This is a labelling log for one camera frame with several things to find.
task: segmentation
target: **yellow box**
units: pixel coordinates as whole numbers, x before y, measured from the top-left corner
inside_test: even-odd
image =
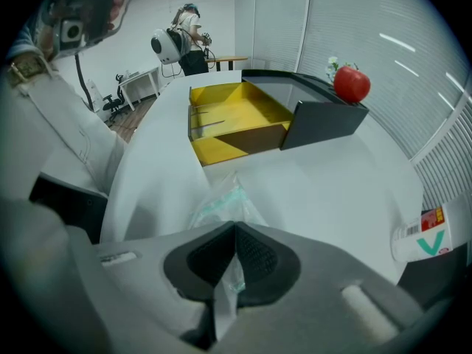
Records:
[[[250,83],[190,89],[188,135],[203,166],[279,148],[292,119]]]

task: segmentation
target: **red label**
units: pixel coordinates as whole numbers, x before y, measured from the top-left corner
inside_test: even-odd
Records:
[[[444,223],[443,208],[438,207],[421,216],[421,232]]]

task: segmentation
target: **white wall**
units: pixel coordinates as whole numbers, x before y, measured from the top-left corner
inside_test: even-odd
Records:
[[[102,96],[117,95],[116,74],[147,71],[160,66],[159,59],[150,47],[150,39],[156,28],[167,28],[177,9],[186,3],[194,3],[201,14],[200,33],[208,32],[212,38],[210,49],[216,56],[235,54],[235,0],[132,0],[121,30],[102,43],[80,53],[84,80],[92,79]],[[58,59],[55,65],[64,79],[85,100],[75,68],[74,57]],[[222,63],[222,70],[227,65]],[[180,66],[173,65],[175,73]],[[170,66],[164,66],[164,74],[172,75]],[[172,78],[163,78],[159,70],[159,88]],[[153,94],[147,77],[134,83],[141,97]],[[130,98],[137,95],[130,91]]]

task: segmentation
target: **white sleeve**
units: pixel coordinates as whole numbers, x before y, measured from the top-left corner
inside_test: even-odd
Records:
[[[190,27],[201,27],[200,25],[200,18],[194,14],[190,17]]]

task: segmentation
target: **black box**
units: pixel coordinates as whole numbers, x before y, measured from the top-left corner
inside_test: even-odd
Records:
[[[293,113],[281,150],[351,135],[369,112],[360,103],[343,101],[332,85],[314,76],[244,69],[242,79]]]

